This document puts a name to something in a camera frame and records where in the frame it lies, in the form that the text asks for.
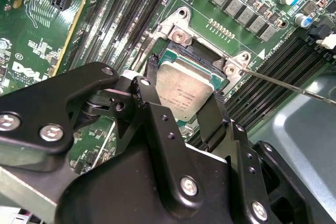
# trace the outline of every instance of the motherboard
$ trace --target motherboard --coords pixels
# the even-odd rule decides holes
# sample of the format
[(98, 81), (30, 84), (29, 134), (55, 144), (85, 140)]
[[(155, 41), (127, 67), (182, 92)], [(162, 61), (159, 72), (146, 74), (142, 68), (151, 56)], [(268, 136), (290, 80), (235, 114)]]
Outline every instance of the motherboard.
[[(293, 96), (249, 75), (233, 78), (225, 61), (245, 57), (253, 71), (305, 86), (328, 66), (297, 39), (317, 23), (335, 27), (336, 0), (0, 0), (0, 95), (94, 61), (144, 73), (156, 54), (161, 102), (197, 147), (196, 112), (215, 90), (249, 131)], [(74, 134), (76, 173), (114, 156), (114, 125), (101, 118)]]

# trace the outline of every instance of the silver bolt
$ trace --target silver bolt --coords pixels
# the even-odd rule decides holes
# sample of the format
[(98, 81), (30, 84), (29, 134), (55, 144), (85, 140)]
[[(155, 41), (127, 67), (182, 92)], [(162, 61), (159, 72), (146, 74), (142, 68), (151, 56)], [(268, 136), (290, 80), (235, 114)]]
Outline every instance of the silver bolt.
[(105, 74), (108, 74), (109, 76), (113, 75), (112, 69), (110, 69), (108, 67), (103, 68), (101, 71), (103, 71)]
[(63, 130), (54, 124), (46, 125), (40, 130), (40, 137), (47, 142), (59, 141), (63, 135)]
[(237, 127), (237, 129), (239, 129), (240, 131), (245, 131), (244, 128), (243, 128), (241, 125), (239, 125), (239, 124), (236, 124), (236, 127)]
[(265, 208), (262, 206), (262, 204), (260, 204), (257, 201), (254, 201), (252, 203), (252, 209), (253, 209), (254, 214), (258, 217), (259, 220), (262, 220), (262, 221), (267, 220), (267, 212)]
[(273, 151), (272, 147), (269, 146), (268, 144), (264, 144), (266, 150), (268, 150), (269, 152)]
[(198, 192), (196, 183), (187, 177), (181, 179), (181, 187), (185, 194), (189, 196), (195, 196)]
[(12, 131), (19, 127), (20, 119), (11, 114), (0, 115), (0, 131)]
[(147, 81), (146, 79), (141, 79), (142, 84), (149, 86), (151, 83)]

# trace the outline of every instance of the white connector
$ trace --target white connector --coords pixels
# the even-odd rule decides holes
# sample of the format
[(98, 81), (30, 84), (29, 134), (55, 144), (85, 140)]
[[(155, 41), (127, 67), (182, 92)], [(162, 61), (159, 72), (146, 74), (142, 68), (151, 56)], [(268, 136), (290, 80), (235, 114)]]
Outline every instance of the white connector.
[(325, 49), (332, 50), (336, 47), (336, 34), (331, 34), (325, 39), (319, 39), (316, 41), (317, 44), (320, 44)]

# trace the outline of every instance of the bolt head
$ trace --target bolt head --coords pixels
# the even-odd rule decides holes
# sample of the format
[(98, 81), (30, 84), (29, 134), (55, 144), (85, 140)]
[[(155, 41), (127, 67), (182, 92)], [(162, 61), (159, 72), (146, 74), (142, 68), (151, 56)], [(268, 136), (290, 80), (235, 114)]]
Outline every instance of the bolt head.
[(259, 220), (262, 220), (262, 221), (267, 220), (267, 212), (265, 208), (262, 206), (262, 204), (260, 204), (257, 201), (254, 201), (252, 203), (252, 209), (253, 209), (254, 214)]
[(19, 127), (20, 119), (12, 114), (0, 115), (0, 131), (12, 131)]
[(55, 124), (46, 125), (40, 130), (40, 137), (47, 142), (59, 141), (63, 135), (63, 130)]
[(181, 187), (182, 190), (185, 192), (185, 194), (189, 196), (195, 196), (198, 192), (198, 188), (195, 181), (193, 181), (188, 177), (183, 177), (181, 179)]

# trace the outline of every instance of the metal rod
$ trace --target metal rod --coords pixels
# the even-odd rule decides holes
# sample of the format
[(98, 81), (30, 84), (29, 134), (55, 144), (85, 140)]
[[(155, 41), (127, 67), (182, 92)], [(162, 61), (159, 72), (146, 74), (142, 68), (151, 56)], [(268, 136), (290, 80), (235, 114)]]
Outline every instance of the metal rod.
[(303, 94), (303, 95), (306, 95), (306, 96), (308, 96), (308, 97), (310, 97), (310, 98), (316, 99), (316, 100), (318, 100), (318, 101), (322, 101), (322, 102), (325, 102), (325, 103), (327, 103), (327, 104), (336, 106), (336, 101), (333, 101), (333, 100), (330, 100), (330, 99), (328, 99), (328, 98), (322, 97), (322, 96), (320, 96), (320, 95), (318, 95), (318, 94), (309, 92), (309, 91), (307, 91), (307, 90), (305, 90), (305, 89), (295, 87), (295, 86), (293, 86), (293, 85), (290, 85), (290, 84), (288, 84), (288, 83), (285, 83), (285, 82), (276, 80), (276, 79), (271, 78), (271, 77), (269, 77), (269, 76), (264, 76), (264, 75), (261, 74), (261, 73), (256, 73), (256, 72), (254, 72), (254, 71), (252, 71), (252, 70), (249, 70), (249, 69), (244, 69), (243, 71), (244, 71), (245, 73), (248, 73), (248, 74), (254, 76), (254, 77), (263, 79), (263, 80), (265, 80), (265, 81), (272, 82), (272, 83), (274, 83), (274, 84), (276, 84), (276, 85), (282, 86), (282, 87), (284, 87), (284, 88), (286, 88), (286, 89), (292, 90), (292, 91), (297, 92), (297, 93), (299, 93), (299, 94)]

